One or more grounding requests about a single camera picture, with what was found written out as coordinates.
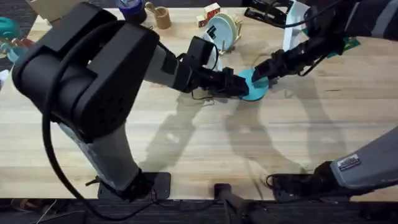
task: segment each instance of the label sticker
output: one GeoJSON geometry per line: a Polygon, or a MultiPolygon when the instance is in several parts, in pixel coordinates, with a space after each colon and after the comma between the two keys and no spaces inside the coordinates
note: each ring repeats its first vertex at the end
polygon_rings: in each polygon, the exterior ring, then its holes
{"type": "Polygon", "coordinates": [[[357,154],[353,154],[345,159],[342,159],[337,162],[337,167],[340,171],[348,170],[350,168],[356,167],[361,164],[359,157],[357,154]]]}

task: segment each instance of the white plate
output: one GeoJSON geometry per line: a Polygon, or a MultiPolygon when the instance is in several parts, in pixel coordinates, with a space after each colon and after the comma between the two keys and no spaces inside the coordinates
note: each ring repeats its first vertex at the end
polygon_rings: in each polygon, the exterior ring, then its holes
{"type": "Polygon", "coordinates": [[[214,26],[214,38],[213,41],[215,45],[217,46],[218,50],[222,49],[223,42],[224,42],[224,50],[228,50],[229,48],[232,47],[234,43],[234,34],[233,34],[233,28],[229,24],[227,20],[225,20],[222,17],[213,17],[209,20],[207,23],[207,30],[209,30],[210,27],[214,26]]]}
{"type": "Polygon", "coordinates": [[[223,12],[219,12],[215,16],[221,17],[221,18],[225,19],[229,23],[229,25],[232,27],[232,31],[233,31],[233,34],[234,34],[234,40],[236,40],[236,38],[238,37],[238,28],[236,27],[236,23],[232,19],[232,17],[229,16],[228,14],[223,13],[223,12]]]}

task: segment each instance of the gray robot arm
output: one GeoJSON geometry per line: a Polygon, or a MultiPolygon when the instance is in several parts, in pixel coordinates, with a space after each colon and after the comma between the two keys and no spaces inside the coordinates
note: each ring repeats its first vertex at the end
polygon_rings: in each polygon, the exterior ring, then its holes
{"type": "Polygon", "coordinates": [[[397,158],[398,127],[330,166],[340,186],[372,191],[398,184],[397,158]]]}

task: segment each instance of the teal object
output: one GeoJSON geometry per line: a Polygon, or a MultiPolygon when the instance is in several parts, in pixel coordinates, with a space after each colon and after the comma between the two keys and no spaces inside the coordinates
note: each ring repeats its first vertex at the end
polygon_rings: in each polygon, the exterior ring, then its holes
{"type": "Polygon", "coordinates": [[[0,37],[12,40],[22,37],[21,29],[17,22],[6,17],[0,17],[0,37]]]}
{"type": "Polygon", "coordinates": [[[246,96],[240,96],[240,99],[246,101],[256,101],[260,100],[268,90],[269,81],[267,77],[261,78],[256,82],[251,81],[251,77],[253,76],[254,68],[249,68],[243,70],[238,74],[239,77],[246,79],[246,84],[249,87],[249,94],[246,96]]]}
{"type": "Polygon", "coordinates": [[[20,56],[27,52],[27,49],[24,47],[11,47],[8,44],[0,45],[0,52],[4,52],[7,54],[7,58],[12,62],[16,63],[20,56]]]}

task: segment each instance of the small box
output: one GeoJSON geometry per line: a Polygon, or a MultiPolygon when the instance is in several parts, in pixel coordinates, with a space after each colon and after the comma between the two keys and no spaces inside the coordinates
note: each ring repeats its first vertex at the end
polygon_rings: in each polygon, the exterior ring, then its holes
{"type": "Polygon", "coordinates": [[[197,16],[198,27],[206,26],[206,19],[204,16],[197,16]]]}
{"type": "Polygon", "coordinates": [[[206,6],[205,7],[206,21],[208,22],[211,18],[213,18],[220,11],[221,11],[221,8],[217,3],[206,6]]]}

